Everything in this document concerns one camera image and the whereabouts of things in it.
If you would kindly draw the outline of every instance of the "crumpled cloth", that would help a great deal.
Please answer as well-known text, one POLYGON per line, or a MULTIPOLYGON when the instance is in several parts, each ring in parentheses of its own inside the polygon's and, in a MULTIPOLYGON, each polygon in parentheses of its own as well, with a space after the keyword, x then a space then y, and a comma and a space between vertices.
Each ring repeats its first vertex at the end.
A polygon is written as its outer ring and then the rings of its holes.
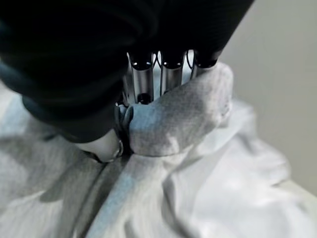
POLYGON ((218 63, 133 105, 134 154, 108 165, 15 100, 0 125, 0 237, 316 237, 300 198, 275 186, 287 160, 259 140, 232 83, 218 63))

